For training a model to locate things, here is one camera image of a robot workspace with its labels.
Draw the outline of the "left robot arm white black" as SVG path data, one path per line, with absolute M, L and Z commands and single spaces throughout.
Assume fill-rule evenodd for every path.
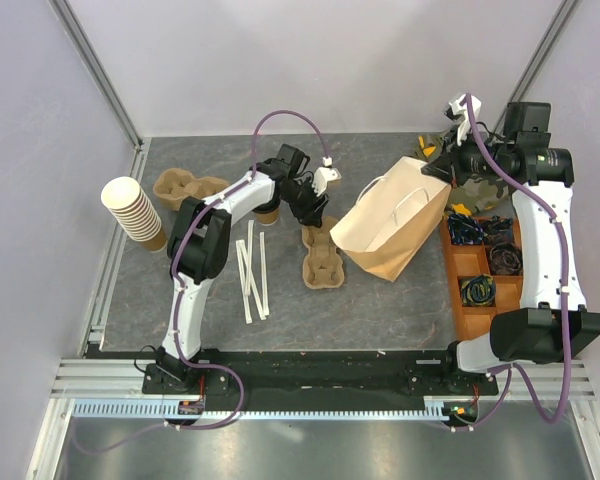
M 156 367 L 176 392 L 188 393 L 198 385 L 200 371 L 191 360 L 201 349 L 206 300 L 226 265 L 232 227 L 247 214 L 271 213 L 282 202 L 299 224 L 322 225 L 327 189 L 341 175 L 329 157 L 315 171 L 302 173 L 308 161 L 303 151 L 284 144 L 275 157 L 255 163 L 219 193 L 183 201 L 167 244 L 173 301 L 167 333 L 156 353 Z

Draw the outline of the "single brown pulp cup carrier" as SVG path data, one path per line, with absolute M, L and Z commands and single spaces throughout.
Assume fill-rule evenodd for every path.
M 330 234 L 337 223 L 337 218 L 325 216 L 321 227 L 302 228 L 302 243 L 307 248 L 302 278 L 310 289 L 335 289 L 344 283 L 344 262 Z

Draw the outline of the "brown paper bag with handles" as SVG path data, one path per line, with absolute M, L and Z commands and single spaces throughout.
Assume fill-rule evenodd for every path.
M 400 158 L 372 180 L 330 234 L 362 270 L 395 281 L 442 220 L 451 185 Z

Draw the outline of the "brown paper coffee cup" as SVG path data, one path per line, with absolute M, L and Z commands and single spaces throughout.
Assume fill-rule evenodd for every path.
M 280 209 L 278 207 L 270 210 L 270 211 L 255 211 L 255 218 L 256 220 L 263 226 L 271 226 L 274 225 L 278 218 L 279 218 L 279 211 Z

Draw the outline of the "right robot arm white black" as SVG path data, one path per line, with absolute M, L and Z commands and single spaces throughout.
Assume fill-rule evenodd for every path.
M 480 108 L 471 94 L 450 101 L 446 115 L 455 123 L 450 139 L 422 172 L 455 187 L 473 175 L 500 178 L 511 187 L 523 284 L 518 309 L 496 315 L 488 333 L 459 342 L 456 359 L 438 368 L 440 386 L 453 394 L 473 383 L 474 372 L 517 361 L 566 363 L 600 335 L 600 314 L 587 307 L 573 257 L 572 156 L 550 144 L 550 104 L 509 104 L 504 138 L 492 145 L 477 130 Z

